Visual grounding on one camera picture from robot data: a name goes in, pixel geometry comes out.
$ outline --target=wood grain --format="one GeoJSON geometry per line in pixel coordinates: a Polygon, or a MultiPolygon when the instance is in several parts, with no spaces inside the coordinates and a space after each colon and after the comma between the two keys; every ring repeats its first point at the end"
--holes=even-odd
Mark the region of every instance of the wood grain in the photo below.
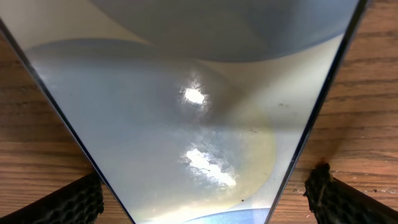
{"type": "MultiPolygon", "coordinates": [[[[336,178],[398,209],[397,0],[372,3],[271,223],[316,223],[302,194],[321,158],[336,178]]],[[[0,217],[91,171],[0,38],[0,217]]],[[[130,223],[106,187],[104,196],[105,212],[97,223],[130,223]]]]}

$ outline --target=black edge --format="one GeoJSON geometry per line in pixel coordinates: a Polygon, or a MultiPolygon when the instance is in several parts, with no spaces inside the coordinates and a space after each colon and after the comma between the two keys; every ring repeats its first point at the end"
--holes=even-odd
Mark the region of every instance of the black edge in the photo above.
{"type": "Polygon", "coordinates": [[[331,84],[333,83],[333,80],[336,77],[337,71],[339,70],[341,63],[344,59],[345,54],[347,53],[348,47],[353,40],[356,30],[358,28],[358,24],[360,23],[364,12],[366,8],[369,6],[371,0],[359,0],[355,10],[354,14],[351,18],[351,21],[348,24],[348,27],[346,29],[346,32],[343,36],[343,40],[341,40],[341,44],[337,50],[336,56],[331,64],[331,67],[329,69],[328,75],[326,76],[325,82],[323,83],[321,92],[318,95],[317,101],[312,109],[311,115],[308,119],[307,125],[305,126],[304,132],[300,138],[300,141],[298,142],[297,148],[294,152],[292,162],[290,162],[289,168],[286,171],[285,177],[280,185],[280,188],[278,190],[278,193],[275,197],[274,203],[272,203],[271,209],[269,210],[267,219],[264,224],[268,224],[269,221],[271,220],[272,214],[275,211],[275,208],[280,200],[280,197],[282,196],[282,193],[284,189],[286,188],[287,182],[292,175],[293,169],[296,166],[296,163],[308,141],[308,137],[310,136],[312,127],[317,120],[318,114],[322,108],[323,102],[325,102],[326,96],[328,95],[329,89],[331,87],[331,84]]]}
{"type": "MultiPolygon", "coordinates": [[[[333,63],[329,69],[328,75],[326,76],[326,80],[321,88],[321,92],[317,98],[317,101],[314,105],[314,108],[311,112],[311,115],[308,119],[307,125],[305,126],[304,132],[302,134],[302,137],[300,138],[300,141],[298,142],[297,148],[294,152],[293,158],[292,158],[292,162],[290,163],[285,177],[280,185],[280,188],[278,190],[277,195],[275,196],[275,200],[274,203],[271,206],[271,209],[268,213],[267,219],[265,221],[264,224],[268,224],[269,221],[271,220],[272,214],[274,213],[274,210],[280,200],[280,196],[282,196],[282,193],[284,191],[284,189],[286,188],[287,185],[287,181],[289,180],[290,176],[292,175],[293,169],[299,159],[299,156],[301,155],[305,144],[307,143],[308,137],[310,136],[312,127],[315,123],[315,120],[317,119],[317,116],[321,110],[322,104],[326,99],[326,96],[329,92],[329,89],[331,87],[331,84],[333,83],[333,80],[336,77],[337,71],[341,66],[341,63],[344,59],[344,56],[348,50],[348,47],[356,33],[356,29],[358,27],[358,24],[360,22],[360,20],[362,19],[364,12],[366,10],[366,8],[369,6],[369,3],[371,2],[371,0],[359,0],[358,5],[356,6],[356,9],[354,11],[354,15],[351,18],[351,21],[349,22],[349,25],[346,29],[345,35],[343,37],[343,40],[341,41],[341,44],[339,46],[339,49],[336,53],[335,59],[333,60],[333,63]]],[[[43,81],[40,79],[40,77],[38,76],[38,74],[36,73],[36,71],[34,70],[33,66],[30,64],[29,60],[27,59],[27,57],[25,56],[24,52],[21,50],[21,48],[19,47],[18,43],[15,41],[15,39],[13,38],[13,36],[11,35],[11,33],[8,31],[6,25],[3,23],[2,19],[0,18],[0,31],[3,33],[3,35],[5,36],[6,40],[8,41],[8,43],[11,45],[11,47],[13,48],[13,50],[15,51],[15,53],[17,54],[17,56],[19,57],[19,59],[21,60],[22,64],[25,66],[25,68],[27,69],[27,71],[30,73],[30,75],[33,77],[33,79],[35,80],[36,84],[40,87],[40,89],[42,90],[42,92],[44,93],[44,95],[46,96],[46,98],[51,102],[52,107],[55,109],[55,111],[57,112],[57,114],[59,115],[59,117],[61,117],[62,121],[65,123],[65,125],[67,126],[68,130],[71,132],[72,136],[75,138],[75,140],[77,141],[77,143],[79,144],[79,146],[81,147],[81,149],[83,150],[83,152],[85,153],[86,157],[88,158],[88,160],[91,162],[91,164],[93,165],[93,167],[95,168],[95,170],[97,171],[97,173],[99,174],[99,176],[102,178],[102,180],[104,181],[105,185],[108,187],[108,189],[111,191],[111,193],[113,194],[113,197],[119,202],[120,206],[123,208],[124,213],[129,217],[129,219],[133,222],[133,224],[136,224],[135,221],[132,219],[132,217],[130,216],[130,214],[127,212],[125,206],[122,204],[122,202],[120,201],[119,197],[116,195],[116,193],[114,192],[114,190],[112,189],[112,187],[110,186],[109,182],[105,179],[105,176],[103,175],[103,173],[100,171],[100,168],[97,166],[97,164],[95,163],[94,159],[91,157],[90,153],[88,153],[85,145],[83,144],[83,142],[80,140],[80,138],[78,137],[77,133],[75,132],[75,130],[72,128],[71,124],[69,123],[69,121],[67,120],[67,118],[65,117],[65,115],[62,113],[60,107],[58,106],[57,102],[54,100],[54,98],[52,97],[52,95],[50,94],[50,92],[48,91],[47,87],[44,85],[43,81]]]]}
{"type": "Polygon", "coordinates": [[[19,60],[21,60],[22,64],[25,66],[25,68],[27,69],[27,71],[30,73],[30,75],[33,77],[34,81],[36,82],[36,85],[38,85],[40,87],[40,89],[42,90],[42,92],[44,93],[44,95],[46,96],[46,98],[51,102],[52,107],[55,109],[55,111],[57,112],[57,114],[59,115],[59,117],[61,117],[62,121],[65,123],[65,125],[67,126],[68,130],[71,132],[73,138],[75,138],[75,140],[77,141],[77,143],[79,144],[79,146],[81,147],[81,149],[83,150],[83,152],[85,153],[86,157],[88,158],[88,160],[91,162],[91,164],[93,165],[95,171],[99,174],[99,176],[102,178],[103,182],[105,183],[105,185],[108,187],[108,189],[111,191],[112,195],[114,198],[116,198],[116,200],[119,202],[120,206],[123,208],[124,213],[127,215],[127,217],[129,217],[129,219],[132,221],[133,224],[136,224],[135,221],[132,219],[132,217],[130,216],[130,214],[127,212],[125,206],[122,204],[122,202],[120,201],[119,197],[116,195],[116,193],[114,192],[114,190],[112,189],[111,185],[109,184],[109,182],[105,179],[104,174],[101,172],[100,168],[97,166],[97,164],[95,163],[94,159],[92,158],[92,156],[90,155],[90,153],[88,153],[85,145],[83,144],[83,142],[80,140],[79,136],[77,135],[77,133],[75,132],[75,130],[72,128],[72,126],[70,125],[69,121],[67,120],[67,118],[65,117],[65,115],[62,113],[60,107],[58,106],[57,102],[55,102],[54,98],[52,97],[52,95],[50,94],[49,90],[47,89],[47,87],[44,85],[43,81],[40,79],[40,77],[38,76],[38,74],[36,73],[35,69],[33,68],[33,66],[30,64],[29,60],[27,59],[27,57],[25,56],[25,53],[21,50],[21,48],[19,47],[18,43],[15,41],[15,39],[13,38],[13,36],[11,35],[11,33],[8,31],[6,25],[3,23],[2,19],[0,18],[0,32],[2,32],[2,34],[5,36],[6,40],[8,41],[8,43],[11,45],[11,47],[14,49],[15,53],[17,54],[17,56],[19,57],[19,60]]]}

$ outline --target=smartphone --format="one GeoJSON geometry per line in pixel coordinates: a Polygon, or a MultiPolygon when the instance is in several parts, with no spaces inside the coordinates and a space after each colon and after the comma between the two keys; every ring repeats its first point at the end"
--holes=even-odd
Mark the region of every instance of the smartphone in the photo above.
{"type": "Polygon", "coordinates": [[[132,222],[257,224],[368,3],[0,0],[0,28],[132,222]]]}

